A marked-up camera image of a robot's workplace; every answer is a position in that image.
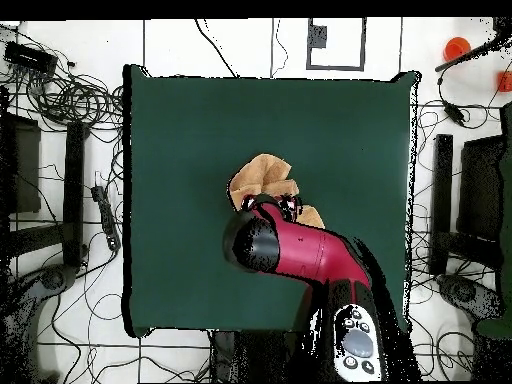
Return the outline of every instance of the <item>black cable plug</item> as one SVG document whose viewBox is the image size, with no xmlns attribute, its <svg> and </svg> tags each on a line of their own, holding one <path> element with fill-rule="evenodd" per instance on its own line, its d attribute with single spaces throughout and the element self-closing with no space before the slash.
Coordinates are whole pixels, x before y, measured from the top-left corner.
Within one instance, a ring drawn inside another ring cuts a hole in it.
<svg viewBox="0 0 512 384">
<path fill-rule="evenodd" d="M 456 124 L 459 124 L 461 127 L 464 126 L 464 114 L 461 112 L 461 110 L 451 103 L 443 101 L 444 105 L 444 111 L 448 115 L 448 117 L 455 122 Z"/>
</svg>

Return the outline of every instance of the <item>green tabletop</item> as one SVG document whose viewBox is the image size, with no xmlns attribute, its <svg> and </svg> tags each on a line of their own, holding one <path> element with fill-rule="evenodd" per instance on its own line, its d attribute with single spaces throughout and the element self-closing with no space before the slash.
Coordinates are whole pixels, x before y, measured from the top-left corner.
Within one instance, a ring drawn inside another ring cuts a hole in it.
<svg viewBox="0 0 512 384">
<path fill-rule="evenodd" d="M 329 230 L 367 244 L 405 329 L 415 80 L 150 78 L 132 66 L 133 326 L 298 328 L 306 285 L 244 273 L 221 248 L 229 179 L 269 153 L 292 165 L 289 178 Z"/>
</svg>

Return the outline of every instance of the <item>orange cup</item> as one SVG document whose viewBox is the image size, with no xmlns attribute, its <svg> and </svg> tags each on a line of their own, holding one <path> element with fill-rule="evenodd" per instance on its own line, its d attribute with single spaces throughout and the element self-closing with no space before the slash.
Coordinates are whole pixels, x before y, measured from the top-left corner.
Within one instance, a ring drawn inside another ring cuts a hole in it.
<svg viewBox="0 0 512 384">
<path fill-rule="evenodd" d="M 446 44 L 443 51 L 443 57 L 446 62 L 450 62 L 469 51 L 471 51 L 471 46 L 468 41 L 462 37 L 455 37 Z"/>
<path fill-rule="evenodd" d="M 498 84 L 498 91 L 502 93 L 512 91 L 512 72 L 498 72 L 496 74 L 496 82 Z"/>
</svg>

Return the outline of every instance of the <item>gray button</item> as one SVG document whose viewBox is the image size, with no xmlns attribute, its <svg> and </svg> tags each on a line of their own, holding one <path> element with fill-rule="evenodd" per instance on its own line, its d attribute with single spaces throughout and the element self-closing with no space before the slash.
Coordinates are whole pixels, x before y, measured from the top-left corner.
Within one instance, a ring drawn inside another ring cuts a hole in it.
<svg viewBox="0 0 512 384">
<path fill-rule="evenodd" d="M 372 339 L 360 330 L 350 331 L 343 339 L 343 347 L 360 358 L 369 358 L 373 355 Z"/>
<path fill-rule="evenodd" d="M 374 373 L 373 365 L 368 361 L 363 361 L 363 370 L 365 370 L 368 374 Z"/>
<path fill-rule="evenodd" d="M 343 365 L 345 365 L 349 370 L 355 370 L 357 368 L 357 361 L 352 358 L 352 356 L 347 356 L 343 361 Z"/>
</svg>

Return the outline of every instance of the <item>white control panel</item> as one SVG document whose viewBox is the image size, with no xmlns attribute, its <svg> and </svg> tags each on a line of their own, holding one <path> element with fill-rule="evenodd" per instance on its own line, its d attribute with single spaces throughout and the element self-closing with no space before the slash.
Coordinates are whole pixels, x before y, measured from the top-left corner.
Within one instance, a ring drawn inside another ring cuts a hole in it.
<svg viewBox="0 0 512 384">
<path fill-rule="evenodd" d="M 346 318 L 346 309 L 352 309 L 350 318 Z M 337 345 L 338 336 L 343 337 L 341 346 Z M 347 305 L 334 315 L 334 367 L 345 381 L 382 380 L 377 329 L 370 314 L 361 306 Z"/>
</svg>

